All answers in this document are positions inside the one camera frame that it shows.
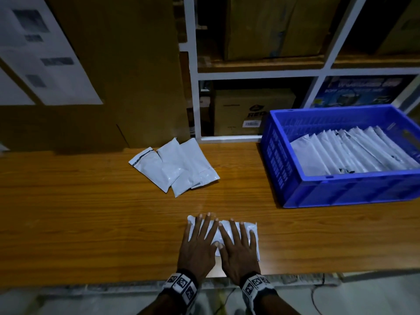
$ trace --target cable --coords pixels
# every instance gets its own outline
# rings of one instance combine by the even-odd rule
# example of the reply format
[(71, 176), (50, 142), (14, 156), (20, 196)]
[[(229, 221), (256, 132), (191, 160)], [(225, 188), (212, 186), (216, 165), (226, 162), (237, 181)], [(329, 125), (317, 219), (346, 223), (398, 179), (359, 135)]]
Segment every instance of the cable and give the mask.
[(228, 302), (229, 296), (237, 289), (237, 287), (235, 287), (229, 294), (228, 297), (226, 297), (226, 301), (223, 305), (221, 305), (215, 312), (213, 315), (216, 315), (223, 307), (226, 306), (226, 303)]
[(318, 288), (323, 287), (324, 285), (325, 285), (325, 273), (322, 273), (322, 283), (318, 284), (318, 285), (314, 285), (313, 289), (311, 290), (312, 304), (315, 307), (315, 309), (316, 309), (316, 311), (318, 312), (319, 315), (323, 315), (323, 314), (319, 311), (318, 307), (315, 305), (314, 293)]

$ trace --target black and white wristband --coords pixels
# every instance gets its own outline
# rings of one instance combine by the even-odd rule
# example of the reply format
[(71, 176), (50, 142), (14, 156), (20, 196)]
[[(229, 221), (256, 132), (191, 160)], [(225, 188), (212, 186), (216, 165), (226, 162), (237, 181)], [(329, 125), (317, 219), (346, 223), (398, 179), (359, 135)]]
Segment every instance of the black and white wristband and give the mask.
[(182, 314), (187, 314), (197, 297), (198, 282), (194, 274), (179, 269), (163, 285), (159, 295), (170, 295), (179, 306)]
[(253, 315), (255, 315), (255, 309), (259, 308), (264, 296), (278, 295), (270, 281), (257, 272), (251, 272), (243, 276), (239, 286), (242, 289), (244, 302)]

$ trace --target blue bin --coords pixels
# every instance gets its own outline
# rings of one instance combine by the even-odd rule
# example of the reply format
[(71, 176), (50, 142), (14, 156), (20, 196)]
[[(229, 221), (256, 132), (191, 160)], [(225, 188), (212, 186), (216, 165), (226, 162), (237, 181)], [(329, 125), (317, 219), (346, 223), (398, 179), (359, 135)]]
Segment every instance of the blue bin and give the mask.
[(323, 130), (379, 126), (420, 163), (420, 127), (391, 105), (272, 110), (261, 151), (285, 208), (411, 200), (420, 196), (420, 169), (308, 177), (290, 142)]

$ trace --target crate rim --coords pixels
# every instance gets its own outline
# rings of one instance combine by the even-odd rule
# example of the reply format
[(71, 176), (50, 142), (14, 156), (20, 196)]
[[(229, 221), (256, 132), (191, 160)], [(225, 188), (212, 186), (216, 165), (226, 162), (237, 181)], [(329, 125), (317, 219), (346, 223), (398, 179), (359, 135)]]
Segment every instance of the crate rim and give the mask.
[[(408, 121), (410, 121), (413, 125), (417, 126), (418, 125), (412, 121), (409, 117), (407, 117), (407, 115), (405, 115), (402, 111), (400, 111), (398, 108), (392, 106), (392, 105), (369, 105), (369, 106), (349, 106), (349, 107), (328, 107), (327, 110), (342, 110), (343, 108), (347, 108), (347, 109), (370, 109), (370, 108), (383, 108), (383, 109), (393, 109), (397, 112), (399, 112), (402, 116), (404, 116), (404, 118), (406, 118)], [(402, 176), (407, 176), (407, 175), (416, 175), (416, 174), (420, 174), (420, 168), (419, 169), (410, 169), (410, 170), (390, 170), (390, 171), (373, 171), (373, 172), (366, 172), (366, 173), (344, 173), (342, 175), (314, 175), (314, 176), (307, 176), (303, 173), (303, 169), (302, 166), (299, 163), (299, 160), (297, 159), (296, 154), (294, 153), (294, 150), (289, 142), (289, 139), (287, 138), (286, 133), (283, 130), (282, 125), (280, 124), (280, 122), (278, 121), (276, 114), (278, 113), (289, 113), (289, 112), (294, 112), (297, 111), (298, 113), (301, 112), (314, 112), (314, 111), (319, 111), (320, 108), (307, 108), (307, 109), (288, 109), (288, 110), (271, 110), (270, 111), (270, 115), (272, 120), (274, 121), (274, 123), (276, 124), (280, 135), (282, 136), (286, 148), (288, 150), (288, 152), (290, 153), (291, 158), (293, 159), (295, 165), (296, 165), (296, 169), (297, 172), (299, 173), (300, 179), (302, 181), (307, 181), (307, 182), (313, 182), (313, 181), (337, 181), (337, 180), (357, 180), (357, 179), (366, 179), (366, 178), (377, 178), (377, 177), (389, 177), (389, 176), (398, 176), (398, 175), (402, 175)]]

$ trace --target tiled floor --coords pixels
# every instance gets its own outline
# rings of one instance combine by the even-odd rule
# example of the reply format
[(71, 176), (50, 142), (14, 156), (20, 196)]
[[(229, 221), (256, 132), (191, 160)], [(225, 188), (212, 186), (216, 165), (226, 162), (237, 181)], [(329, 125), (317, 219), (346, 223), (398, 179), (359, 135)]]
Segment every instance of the tiled floor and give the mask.
[[(231, 290), (202, 291), (194, 315), (212, 315)], [(311, 288), (279, 289), (279, 295), (302, 315), (318, 315), (312, 305)], [(97, 295), (36, 300), (34, 290), (12, 290), (0, 295), (0, 315), (135, 315), (156, 294)], [(323, 315), (417, 315), (420, 313), (420, 274), (383, 278), (339, 287), (321, 287), (314, 301)], [(218, 315), (244, 315), (239, 289), (229, 297)]]

